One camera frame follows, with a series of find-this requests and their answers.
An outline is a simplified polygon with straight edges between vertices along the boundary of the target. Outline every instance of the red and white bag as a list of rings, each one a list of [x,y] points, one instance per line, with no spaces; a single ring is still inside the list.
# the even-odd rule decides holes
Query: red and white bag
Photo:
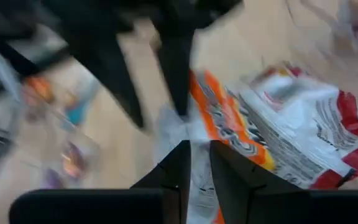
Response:
[[[287,63],[240,92],[265,138],[273,173],[303,189],[333,189],[358,177],[358,99]]]

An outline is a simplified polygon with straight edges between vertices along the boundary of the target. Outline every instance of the snack bag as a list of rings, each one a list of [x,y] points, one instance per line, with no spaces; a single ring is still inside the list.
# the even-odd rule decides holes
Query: snack bag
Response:
[[[209,142],[220,140],[265,169],[275,167],[266,142],[228,92],[210,73],[191,74],[189,120],[182,121],[170,107],[158,117],[158,151],[161,161],[180,141],[191,140],[191,182],[188,223],[212,223],[219,212],[211,166]]]
[[[334,189],[358,176],[358,100],[288,63],[240,92],[265,137],[273,173],[302,189]]]

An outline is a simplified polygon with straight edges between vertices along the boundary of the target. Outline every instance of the floor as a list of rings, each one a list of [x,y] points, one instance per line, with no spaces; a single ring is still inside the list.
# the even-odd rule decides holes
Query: floor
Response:
[[[295,16],[300,18],[301,23],[317,27],[319,34],[327,33],[327,27],[321,25],[321,21],[307,11],[302,13],[303,9],[296,3],[297,0],[290,1],[295,3]],[[336,4],[327,6],[324,0],[316,3],[325,4],[324,7],[332,14],[335,11]],[[120,38],[150,129],[143,133],[138,131],[111,95],[105,89],[99,91],[89,110],[83,132],[101,148],[102,167],[97,184],[101,188],[127,188],[153,168],[154,122],[161,106],[169,101],[149,45],[154,30],[147,21],[140,22],[138,27],[136,35]],[[294,38],[297,35],[293,31],[284,1],[245,0],[245,7],[240,7],[210,29],[197,33],[192,67],[211,70],[228,85],[241,76],[245,79],[254,77],[268,64],[293,59],[289,45],[301,42]],[[307,57],[311,56],[311,52],[304,53]],[[77,75],[88,71],[76,61],[69,60],[48,73]],[[28,156],[17,151],[1,164],[0,223],[7,223],[6,215],[12,200],[37,186],[36,178],[32,178],[37,175],[36,171],[28,169],[33,164],[23,165],[22,162]]]

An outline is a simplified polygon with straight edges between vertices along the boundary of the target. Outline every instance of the tan floor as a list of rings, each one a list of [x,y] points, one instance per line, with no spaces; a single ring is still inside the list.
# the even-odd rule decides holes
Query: tan floor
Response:
[[[197,34],[194,68],[207,68],[222,82],[230,83],[241,75],[255,75],[266,64],[291,57],[288,48],[291,33],[287,31],[292,24],[285,3],[281,0],[246,0],[245,4],[245,9],[239,9]],[[312,24],[319,23],[311,14],[302,18]],[[154,31],[147,22],[139,27],[137,37],[122,37],[121,44],[151,129],[147,133],[136,130],[109,93],[105,89],[99,91],[83,131],[101,147],[103,156],[98,187],[102,188],[129,187],[153,167],[154,121],[159,108],[168,101],[168,95],[149,46]],[[64,75],[84,72],[87,71],[74,60],[50,71]],[[0,166],[0,223],[7,223],[9,204],[16,197],[38,185],[36,169],[29,169],[35,165],[23,163],[26,156],[17,149]]]

